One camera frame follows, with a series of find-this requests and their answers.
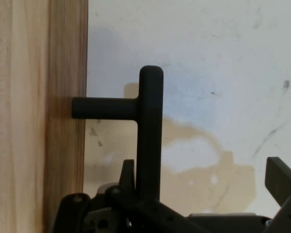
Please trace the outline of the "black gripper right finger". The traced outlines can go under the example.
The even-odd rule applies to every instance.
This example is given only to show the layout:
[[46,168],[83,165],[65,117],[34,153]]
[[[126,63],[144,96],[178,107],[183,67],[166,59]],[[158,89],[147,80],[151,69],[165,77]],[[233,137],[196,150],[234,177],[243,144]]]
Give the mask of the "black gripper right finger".
[[279,158],[266,163],[265,186],[280,206],[266,233],[291,233],[291,169]]

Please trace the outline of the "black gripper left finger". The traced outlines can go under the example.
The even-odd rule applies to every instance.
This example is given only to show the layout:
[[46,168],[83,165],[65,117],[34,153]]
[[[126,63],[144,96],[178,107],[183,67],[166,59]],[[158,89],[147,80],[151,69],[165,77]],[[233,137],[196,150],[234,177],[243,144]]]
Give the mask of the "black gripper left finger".
[[123,162],[119,183],[104,194],[65,196],[59,205],[54,233],[205,233],[207,230],[155,199],[136,196],[134,161]]

